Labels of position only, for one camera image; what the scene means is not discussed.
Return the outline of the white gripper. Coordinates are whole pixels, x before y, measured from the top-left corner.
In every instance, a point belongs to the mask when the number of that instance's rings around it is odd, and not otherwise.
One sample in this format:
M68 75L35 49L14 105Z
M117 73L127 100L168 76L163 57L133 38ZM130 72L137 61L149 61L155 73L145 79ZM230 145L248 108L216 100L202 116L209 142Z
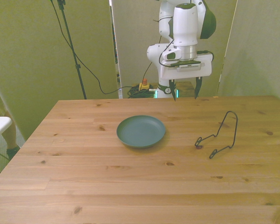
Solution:
M194 90L194 97L196 99L202 86L202 77L209 76L212 73L212 54L200 54L194 60L195 63L180 65L179 67L168 67L170 64L177 61L163 60L161 62L166 66L160 66L160 78L169 80L169 88L174 101L176 101L176 83L174 79L196 77L196 86Z

